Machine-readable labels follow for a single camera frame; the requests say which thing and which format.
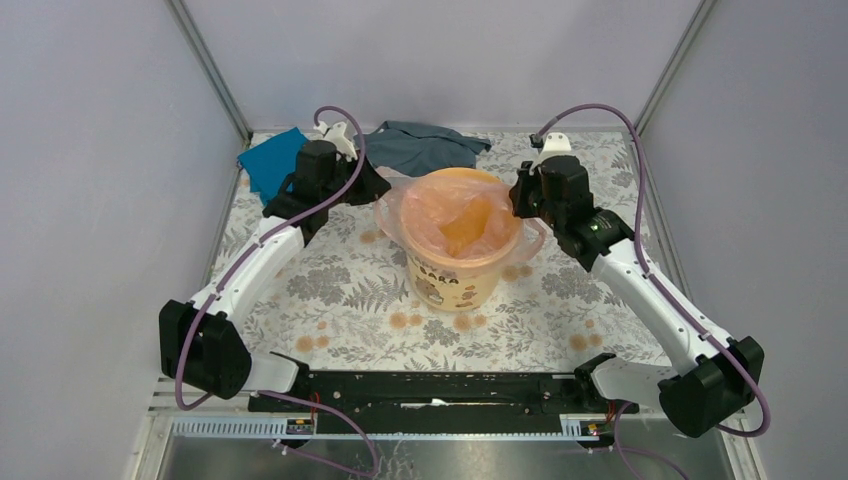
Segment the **plastic bucket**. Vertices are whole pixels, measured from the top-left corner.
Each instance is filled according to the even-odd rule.
[[[497,177],[471,168],[446,168],[428,176],[464,177],[500,183]],[[501,277],[502,260],[510,255],[524,234],[521,220],[516,219],[515,232],[500,250],[482,258],[461,260],[423,248],[404,227],[404,218],[408,215],[415,215],[415,212],[404,201],[400,207],[398,230],[406,245],[412,289],[429,305],[452,312],[477,308],[492,295]]]

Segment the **plastic bag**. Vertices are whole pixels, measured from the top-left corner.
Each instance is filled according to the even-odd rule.
[[[484,172],[461,170],[409,178],[378,169],[392,189],[375,203],[377,224],[407,253],[466,275],[535,256],[545,228],[512,215],[510,187]],[[537,232],[535,241],[529,241],[525,226]]]

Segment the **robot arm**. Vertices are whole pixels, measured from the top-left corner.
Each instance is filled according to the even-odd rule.
[[[634,233],[615,213],[597,208],[588,173],[571,155],[562,134],[549,134],[537,162],[524,162],[510,191],[514,213],[539,217],[551,227],[560,248],[575,258],[633,310],[657,338],[671,368],[643,365],[603,354],[578,367],[602,398],[662,409],[683,433],[698,437],[749,404],[754,395],[739,372],[707,341],[712,336],[759,379],[763,350],[752,338],[739,342],[700,312],[657,269],[649,279],[636,256]],[[657,288],[661,283],[670,295]],[[704,327],[687,322],[676,301]]]
[[[271,278],[315,236],[338,203],[363,205],[380,198],[391,186],[366,161],[347,192],[331,205],[294,225],[280,228],[339,191],[355,171],[356,152],[346,124],[320,122],[322,140],[304,144],[295,171],[263,209],[256,231],[217,275],[187,303],[168,302],[159,314],[162,372],[176,378],[177,364],[198,306],[211,302],[192,339],[183,381],[220,398],[240,390],[288,392],[297,377],[296,361],[279,354],[248,352],[237,328],[256,304]]]

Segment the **white bracket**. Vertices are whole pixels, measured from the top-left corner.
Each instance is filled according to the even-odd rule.
[[[347,138],[347,123],[338,122],[334,123],[332,127],[329,127],[321,120],[318,122],[315,130],[321,132],[324,140],[335,145],[336,149],[343,155],[356,160],[356,148],[353,146],[353,141]]]

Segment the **gray cloth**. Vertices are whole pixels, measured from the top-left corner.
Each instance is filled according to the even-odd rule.
[[[491,149],[492,142],[464,137],[445,127],[387,120],[374,133],[365,135],[365,146],[375,167],[420,177],[442,168],[474,168],[477,154]]]

